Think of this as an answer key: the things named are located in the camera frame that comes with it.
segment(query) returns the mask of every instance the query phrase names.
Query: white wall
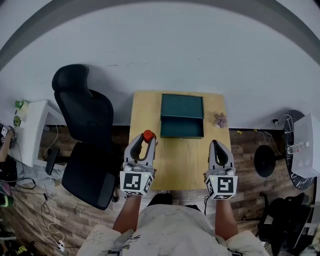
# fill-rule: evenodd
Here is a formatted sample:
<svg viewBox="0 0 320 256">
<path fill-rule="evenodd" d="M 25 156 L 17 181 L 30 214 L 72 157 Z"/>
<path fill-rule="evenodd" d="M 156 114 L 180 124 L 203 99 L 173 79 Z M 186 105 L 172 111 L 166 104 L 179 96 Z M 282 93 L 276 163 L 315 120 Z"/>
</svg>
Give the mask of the white wall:
<svg viewBox="0 0 320 256">
<path fill-rule="evenodd" d="M 139 3 L 80 16 L 16 55 L 0 87 L 9 100 L 55 103 L 52 77 L 73 63 L 90 65 L 89 87 L 111 100 L 115 124 L 130 124 L 137 90 L 223 94 L 231 128 L 264 127 L 287 109 L 320 118 L 318 64 L 278 32 L 218 8 Z"/>
<path fill-rule="evenodd" d="M 0 107 L 0 123 L 3 125 L 12 125 L 13 122 L 13 114 Z"/>
</svg>

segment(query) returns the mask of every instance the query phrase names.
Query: chair seat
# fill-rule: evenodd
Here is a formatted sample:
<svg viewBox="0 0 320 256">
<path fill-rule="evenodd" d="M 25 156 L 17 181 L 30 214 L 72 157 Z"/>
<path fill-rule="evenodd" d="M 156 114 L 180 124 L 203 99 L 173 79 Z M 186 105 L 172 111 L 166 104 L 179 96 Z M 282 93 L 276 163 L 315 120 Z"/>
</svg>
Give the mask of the chair seat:
<svg viewBox="0 0 320 256">
<path fill-rule="evenodd" d="M 62 177 L 62 185 L 87 204 L 105 210 L 117 185 L 122 161 L 94 145 L 78 142 Z"/>
</svg>

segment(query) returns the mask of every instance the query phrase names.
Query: wooden floor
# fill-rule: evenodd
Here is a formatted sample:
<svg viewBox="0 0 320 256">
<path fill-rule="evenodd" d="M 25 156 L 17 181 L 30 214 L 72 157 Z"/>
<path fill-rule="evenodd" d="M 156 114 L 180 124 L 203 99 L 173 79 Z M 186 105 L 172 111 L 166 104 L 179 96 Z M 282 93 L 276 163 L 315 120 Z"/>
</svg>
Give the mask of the wooden floor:
<svg viewBox="0 0 320 256">
<path fill-rule="evenodd" d="M 66 127 L 59 127 L 59 136 L 56 145 L 61 148 L 62 155 L 68 156 L 76 143 L 71 139 Z M 120 144 L 124 149 L 128 144 L 129 128 L 118 126 L 114 128 L 113 140 Z M 47 132 L 41 141 L 41 153 L 43 154 L 56 137 L 56 128 L 52 128 Z M 281 148 L 283 143 L 279 133 L 274 134 L 278 147 Z M 285 160 L 279 160 L 273 174 L 268 178 L 260 177 L 254 167 L 254 153 L 256 149 L 265 144 L 262 134 L 254 131 L 243 131 L 242 134 L 236 131 L 230 131 L 231 150 L 234 155 L 236 174 L 238 175 L 238 190 L 236 196 L 230 201 L 233 214 L 238 222 L 241 231 L 250 230 L 254 234 L 257 232 L 257 221 L 244 222 L 242 217 L 247 218 L 259 217 L 264 209 L 263 198 L 259 193 L 265 192 L 269 200 L 278 197 L 285 198 L 287 196 L 295 196 L 301 193 L 292 184 Z M 274 150 L 273 141 L 269 144 Z M 119 214 L 125 199 L 121 194 L 117 203 L 111 203 L 105 211 L 96 209 L 85 202 L 77 199 L 75 196 L 67 192 L 61 185 L 48 187 L 47 193 L 49 200 L 54 208 L 56 215 L 56 228 L 51 227 L 54 231 L 64 233 L 65 246 L 75 247 L 81 246 L 87 235 L 96 224 L 104 224 L 112 227 Z M 309 202 L 313 199 L 314 187 L 310 187 L 304 191 L 309 195 Z M 43 193 L 44 190 L 37 187 L 31 193 Z M 147 196 L 142 197 L 141 209 L 144 209 L 157 191 L 150 191 Z M 189 190 L 189 191 L 171 191 L 174 198 L 174 204 L 179 205 L 197 205 L 201 211 L 204 211 L 204 197 L 208 195 L 206 190 Z M 43 224 L 41 217 L 41 205 L 45 201 L 43 195 L 27 194 L 14 192 L 15 205 L 11 208 L 1 208 L 0 215 L 4 219 L 7 227 L 10 227 L 16 236 L 23 242 L 28 243 L 37 241 L 36 247 L 39 252 L 50 255 L 76 255 L 78 248 L 68 248 L 62 253 L 54 246 L 54 242 L 50 238 L 44 238 L 34 224 L 33 219 L 41 228 L 43 233 L 48 236 L 49 232 Z M 215 220 L 215 201 L 209 200 L 207 204 L 207 217 L 214 225 Z M 50 215 L 44 213 L 44 221 L 48 224 L 53 222 L 53 211 L 50 209 Z M 61 239 L 61 235 L 57 234 L 56 238 Z"/>
</svg>

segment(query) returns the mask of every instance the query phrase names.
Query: white desk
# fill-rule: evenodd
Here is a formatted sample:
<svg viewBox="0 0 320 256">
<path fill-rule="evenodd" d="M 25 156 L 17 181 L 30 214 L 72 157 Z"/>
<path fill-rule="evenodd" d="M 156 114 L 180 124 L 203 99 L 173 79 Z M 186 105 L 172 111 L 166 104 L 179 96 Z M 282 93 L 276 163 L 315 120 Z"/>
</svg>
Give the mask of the white desk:
<svg viewBox="0 0 320 256">
<path fill-rule="evenodd" d="M 38 159 L 40 141 L 45 125 L 66 125 L 64 117 L 48 105 L 47 100 L 29 103 L 26 121 L 22 127 L 17 127 L 17 143 L 9 151 L 9 156 L 23 164 L 46 167 L 47 162 Z M 65 166 L 55 164 L 54 169 L 65 170 Z"/>
</svg>

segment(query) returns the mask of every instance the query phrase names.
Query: wire on floor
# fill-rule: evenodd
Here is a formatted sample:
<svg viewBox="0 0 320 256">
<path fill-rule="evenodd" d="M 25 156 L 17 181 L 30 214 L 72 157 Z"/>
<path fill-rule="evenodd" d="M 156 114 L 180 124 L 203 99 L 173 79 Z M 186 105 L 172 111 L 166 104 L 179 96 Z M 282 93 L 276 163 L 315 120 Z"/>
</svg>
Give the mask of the wire on floor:
<svg viewBox="0 0 320 256">
<path fill-rule="evenodd" d="M 81 246 L 64 247 L 64 246 L 62 245 L 62 247 L 63 247 L 63 248 L 66 248 L 66 249 L 71 249 L 71 248 L 80 248 Z"/>
<path fill-rule="evenodd" d="M 50 202 L 50 200 L 49 200 L 49 197 L 48 197 L 46 184 L 44 184 L 44 190 L 45 190 L 45 194 L 46 194 L 46 198 L 45 198 L 45 199 L 49 202 L 49 204 L 50 204 L 50 206 L 51 206 L 51 209 L 52 209 L 52 211 L 53 211 L 53 215 L 54 215 L 54 222 L 49 223 L 48 226 L 46 226 L 46 227 L 47 227 L 48 231 L 51 233 L 51 235 L 60 233 L 60 234 L 63 236 L 63 238 L 62 238 L 62 240 L 61 240 L 61 242 L 63 242 L 64 239 L 65 239 L 65 234 L 62 233 L 61 231 L 52 232 L 52 231 L 50 230 L 50 228 L 49 228 L 50 225 L 55 225 L 55 224 L 56 224 L 57 218 L 56 218 L 55 210 L 54 210 L 54 208 L 53 208 L 53 206 L 52 206 L 52 204 L 51 204 L 51 202 Z"/>
<path fill-rule="evenodd" d="M 25 216 L 21 211 L 19 211 L 19 213 L 24 216 L 28 221 L 33 221 L 33 223 L 37 226 L 37 228 L 40 230 L 41 234 L 45 237 L 45 238 L 51 238 L 57 245 L 57 247 L 60 246 L 59 243 L 56 242 L 56 240 L 51 236 L 51 235 L 45 235 L 43 232 L 42 232 L 42 229 L 38 226 L 38 224 L 35 222 L 35 220 L 33 218 L 28 218 L 27 216 Z"/>
<path fill-rule="evenodd" d="M 44 195 L 44 193 L 31 193 L 31 192 L 24 192 L 24 191 L 15 190 L 15 189 L 11 189 L 11 191 L 15 191 L 15 192 L 19 192 L 19 193 L 24 193 L 24 194 Z"/>
<path fill-rule="evenodd" d="M 58 135 L 59 135 L 59 131 L 58 131 L 58 126 L 55 125 L 55 128 L 56 128 L 56 137 L 54 139 L 54 141 L 52 142 L 52 144 L 44 151 L 43 155 L 42 155 L 42 158 L 45 156 L 45 154 L 47 153 L 48 149 L 50 149 L 56 142 L 57 138 L 58 138 Z"/>
<path fill-rule="evenodd" d="M 32 241 L 34 243 L 41 243 L 41 244 L 46 244 L 46 245 L 50 245 L 50 246 L 54 246 L 54 247 L 57 247 L 57 248 L 60 248 L 58 247 L 57 245 L 53 244 L 53 243 L 50 243 L 50 242 L 44 242 L 44 241 Z"/>
</svg>

